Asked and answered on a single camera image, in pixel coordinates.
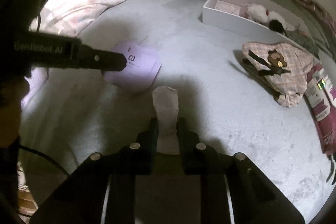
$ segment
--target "screw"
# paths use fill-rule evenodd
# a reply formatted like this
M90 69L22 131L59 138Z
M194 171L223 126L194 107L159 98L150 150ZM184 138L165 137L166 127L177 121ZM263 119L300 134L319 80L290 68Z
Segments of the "screw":
M238 153L234 154L234 157L237 160L245 160L246 159L246 155L244 153L241 153L241 152L238 152Z
M101 155L100 155L99 153L92 153L92 154L90 155L90 159L91 159L91 160L99 160L100 157L101 157Z
M204 149L207 148L207 146L204 143L198 143L198 144L196 144L196 148L198 150L204 150Z
M140 148L140 144L139 143L131 143L130 145L129 145L129 148L130 149L133 149L133 150L136 150L136 149L139 149Z

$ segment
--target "red package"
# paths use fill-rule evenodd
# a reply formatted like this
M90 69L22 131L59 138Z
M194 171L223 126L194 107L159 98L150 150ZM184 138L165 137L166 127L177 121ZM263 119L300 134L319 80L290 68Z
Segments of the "red package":
M307 83L305 95L312 107L322 151L332 155L336 152L336 89L322 64L307 74Z

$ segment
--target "bed sheet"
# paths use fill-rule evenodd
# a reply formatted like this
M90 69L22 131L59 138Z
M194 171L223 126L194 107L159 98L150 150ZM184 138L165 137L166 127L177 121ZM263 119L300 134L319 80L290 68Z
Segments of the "bed sheet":
M107 155L133 142L155 115L152 90L168 85L178 91L179 115L204 143L220 153L245 153L308 223L333 190L325 183L330 163L310 110L304 100L281 107L248 77L237 59L249 39L203 24L205 1L127 0L100 15L79 35L83 43L103 50L122 41L155 48L162 67L153 86L135 96L106 83L100 71L50 69L23 111L22 144L72 172L93 152ZM23 153L21 160L41 203L64 177L35 155Z

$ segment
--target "person's hand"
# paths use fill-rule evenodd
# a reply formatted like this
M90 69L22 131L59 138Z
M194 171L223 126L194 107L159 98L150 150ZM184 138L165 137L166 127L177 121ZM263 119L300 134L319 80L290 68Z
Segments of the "person's hand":
M29 84L23 76L0 86L0 148L8 147L19 136L21 100L28 91Z

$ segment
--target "white plush toy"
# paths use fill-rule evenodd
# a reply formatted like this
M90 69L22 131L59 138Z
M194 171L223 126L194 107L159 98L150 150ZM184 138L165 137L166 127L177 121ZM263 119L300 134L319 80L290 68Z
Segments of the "white plush toy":
M273 31L282 33L284 30L287 30L285 19L274 11L268 11L263 5L249 4L247 15L248 19L268 26Z

